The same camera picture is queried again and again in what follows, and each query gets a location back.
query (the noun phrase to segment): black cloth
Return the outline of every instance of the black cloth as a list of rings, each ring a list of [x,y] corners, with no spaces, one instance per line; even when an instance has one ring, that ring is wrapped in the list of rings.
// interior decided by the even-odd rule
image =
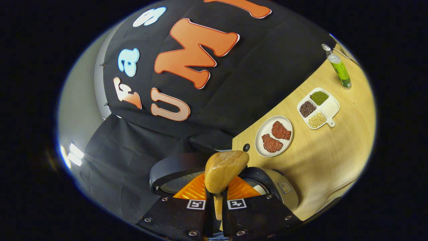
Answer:
[[[286,98],[325,61],[321,44],[334,46],[327,32],[273,2],[253,2],[271,8],[272,14],[256,19],[225,3],[169,0],[135,12],[117,30],[104,61],[105,93],[114,114],[89,141],[79,173],[82,190],[90,197],[136,223],[157,198],[149,189],[150,168],[157,161],[183,152],[231,149],[233,137]],[[155,23],[132,27],[142,13],[163,6],[167,10]],[[241,37],[224,57],[204,48],[217,66],[193,68],[211,73],[201,90],[180,76],[154,72],[159,53],[183,48],[169,34],[182,18]],[[136,74],[128,77],[118,69],[118,55],[122,49],[134,48],[139,49],[140,58]],[[118,100],[114,77],[140,95],[143,109]],[[186,102],[191,108],[189,118],[177,122],[153,116],[153,87]],[[177,111],[169,104],[156,104]]]
[[[136,223],[159,198],[150,191],[151,167],[168,156],[188,152],[216,151],[111,114],[90,139],[75,176],[80,189],[98,204]]]
[[[111,39],[105,55],[104,87],[111,111],[139,126],[167,135],[188,138],[213,149],[230,149],[232,138],[244,131],[302,84],[326,59],[321,44],[334,46],[334,40],[323,29],[276,3],[253,1],[272,9],[264,19],[256,19],[238,7],[200,0],[172,0],[152,4],[132,14]],[[166,7],[166,12],[153,24],[133,27],[145,11]],[[154,72],[156,57],[166,51],[183,49],[169,31],[182,18],[225,33],[235,32],[240,40],[224,57],[216,57],[215,67],[206,69],[211,76],[203,89],[169,72]],[[137,48],[140,58],[137,72],[128,77],[118,68],[118,55],[123,49]],[[120,102],[113,84],[121,83],[140,95],[143,109]],[[150,97],[155,87],[161,93],[186,102],[191,109],[188,119],[177,122],[153,116],[150,105],[176,112],[178,108]],[[205,143],[210,137],[217,141]]]

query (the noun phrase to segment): wooden table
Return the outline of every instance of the wooden table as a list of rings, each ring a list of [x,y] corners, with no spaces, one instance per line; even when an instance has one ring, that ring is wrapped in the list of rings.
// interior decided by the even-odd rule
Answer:
[[[251,145],[248,166],[277,169],[284,173],[299,198],[299,205],[293,213],[301,220],[314,215],[355,183],[374,144],[376,110],[368,79],[357,64],[338,55],[351,78],[350,90],[342,87],[326,59],[302,85],[236,136],[232,143],[233,150],[242,150],[246,143]],[[340,104],[339,112],[333,117],[336,122],[333,128],[325,124],[312,130],[297,112],[298,103],[316,87],[331,93]],[[255,136],[267,119],[277,115],[291,121],[294,137],[282,154],[263,157],[254,147]]]

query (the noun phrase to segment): bottle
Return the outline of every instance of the bottle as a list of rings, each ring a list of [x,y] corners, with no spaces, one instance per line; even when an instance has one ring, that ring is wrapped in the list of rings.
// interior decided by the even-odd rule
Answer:
[[[349,78],[348,72],[346,71],[345,65],[338,55],[334,54],[330,47],[326,44],[321,45],[326,51],[327,59],[333,66],[336,74],[339,76],[340,82],[345,88],[351,87],[351,78]]]

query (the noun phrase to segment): sectioned white tray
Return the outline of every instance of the sectioned white tray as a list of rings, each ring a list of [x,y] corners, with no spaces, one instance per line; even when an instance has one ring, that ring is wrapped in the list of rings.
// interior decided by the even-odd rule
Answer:
[[[291,131],[290,140],[277,139],[272,135],[272,126],[275,123],[275,121],[279,121],[287,130]],[[265,150],[265,148],[263,147],[263,139],[262,139],[262,135],[264,134],[269,134],[273,139],[280,141],[283,144],[281,150],[274,153],[271,153]],[[291,141],[293,140],[293,135],[294,135],[293,126],[291,125],[291,122],[289,119],[280,115],[271,117],[260,126],[256,134],[256,139],[255,139],[256,151],[264,157],[278,156],[288,148]]]
[[[315,102],[310,98],[312,93],[317,92],[317,91],[322,91],[328,95],[328,98],[321,105],[315,104]],[[316,107],[316,109],[314,110],[314,112],[312,112],[310,115],[308,115],[308,117],[305,118],[305,117],[303,117],[302,113],[300,113],[300,107],[306,101],[311,102]],[[305,98],[302,99],[302,101],[300,101],[300,103],[297,105],[297,112],[300,114],[300,116],[305,121],[306,125],[309,126],[309,128],[316,130],[316,129],[320,128],[321,126],[323,126],[325,123],[328,123],[328,125],[330,127],[334,127],[336,125],[336,123],[333,120],[333,116],[335,116],[337,114],[337,112],[339,111],[339,108],[340,108],[340,105],[339,105],[339,102],[336,100],[336,98],[334,98],[334,96],[332,96],[330,93],[328,93],[325,89],[318,87],[318,88],[313,89]],[[312,118],[317,113],[323,114],[327,118],[327,120],[326,120],[326,122],[324,122],[323,124],[321,124],[317,128],[313,128],[309,125],[309,119]]]

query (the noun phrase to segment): raw steak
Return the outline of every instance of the raw steak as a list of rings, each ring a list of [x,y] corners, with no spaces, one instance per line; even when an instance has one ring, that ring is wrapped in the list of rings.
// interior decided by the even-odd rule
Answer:
[[[273,139],[269,134],[262,135],[262,139],[263,147],[271,153],[281,150],[283,146],[280,141]]]
[[[290,140],[291,131],[287,130],[279,121],[275,121],[272,126],[272,135],[278,139]]]

